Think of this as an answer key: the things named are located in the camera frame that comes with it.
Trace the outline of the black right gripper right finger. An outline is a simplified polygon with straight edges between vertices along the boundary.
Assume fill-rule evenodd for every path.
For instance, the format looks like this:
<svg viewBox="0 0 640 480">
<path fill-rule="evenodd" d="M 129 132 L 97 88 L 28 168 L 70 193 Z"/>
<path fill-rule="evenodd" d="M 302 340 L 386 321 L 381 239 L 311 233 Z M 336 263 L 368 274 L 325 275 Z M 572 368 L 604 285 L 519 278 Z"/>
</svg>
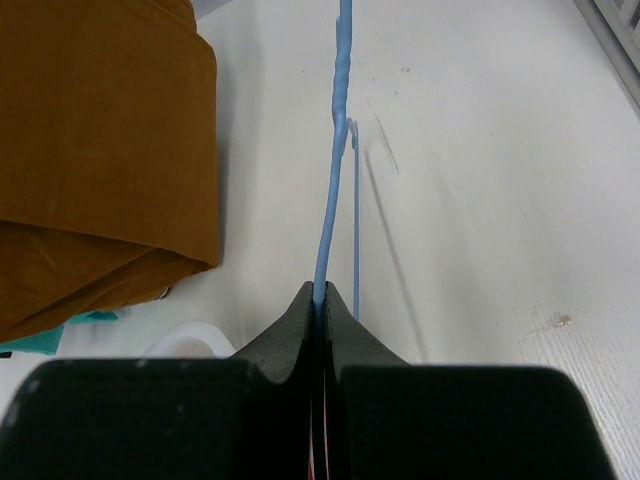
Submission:
<svg viewBox="0 0 640 480">
<path fill-rule="evenodd" d="M 611 479 L 577 386 L 539 366 L 411 365 L 325 290 L 333 479 Z"/>
</svg>

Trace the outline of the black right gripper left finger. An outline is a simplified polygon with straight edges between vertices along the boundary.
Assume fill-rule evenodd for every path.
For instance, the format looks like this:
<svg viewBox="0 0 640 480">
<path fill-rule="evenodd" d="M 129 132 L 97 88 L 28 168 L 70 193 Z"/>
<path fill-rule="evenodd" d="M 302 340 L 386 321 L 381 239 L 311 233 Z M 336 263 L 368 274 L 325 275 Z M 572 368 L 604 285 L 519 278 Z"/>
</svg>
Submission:
<svg viewBox="0 0 640 480">
<path fill-rule="evenodd" d="M 67 359 L 1 424 L 5 479 L 304 479 L 312 286 L 226 359 Z"/>
</svg>

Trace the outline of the brown trousers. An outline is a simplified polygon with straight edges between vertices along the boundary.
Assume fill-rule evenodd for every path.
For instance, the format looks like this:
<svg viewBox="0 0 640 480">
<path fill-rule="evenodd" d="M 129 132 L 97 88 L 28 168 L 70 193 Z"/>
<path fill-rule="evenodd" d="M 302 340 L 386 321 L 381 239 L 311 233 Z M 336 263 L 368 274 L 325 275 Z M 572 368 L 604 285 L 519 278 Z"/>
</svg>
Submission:
<svg viewBox="0 0 640 480">
<path fill-rule="evenodd" d="M 1 338 L 220 261 L 216 58 L 189 1 L 1 5 Z"/>
</svg>

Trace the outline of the blue wire hanger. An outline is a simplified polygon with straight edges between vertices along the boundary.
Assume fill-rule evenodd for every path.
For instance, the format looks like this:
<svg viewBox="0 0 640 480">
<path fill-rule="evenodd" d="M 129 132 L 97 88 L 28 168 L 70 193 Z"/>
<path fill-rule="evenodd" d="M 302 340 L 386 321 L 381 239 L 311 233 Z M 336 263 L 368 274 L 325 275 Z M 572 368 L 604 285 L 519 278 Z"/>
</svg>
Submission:
<svg viewBox="0 0 640 480">
<path fill-rule="evenodd" d="M 336 220 L 342 160 L 347 144 L 354 153 L 354 220 L 353 220 L 353 298 L 352 315 L 360 315 L 360 142 L 359 128 L 355 120 L 347 116 L 351 51 L 353 39 L 353 2 L 339 2 L 336 19 L 336 57 L 332 84 L 331 113 L 333 137 L 328 196 L 319 249 L 314 271 L 312 300 L 316 321 L 324 320 L 326 281 L 330 249 Z"/>
</svg>

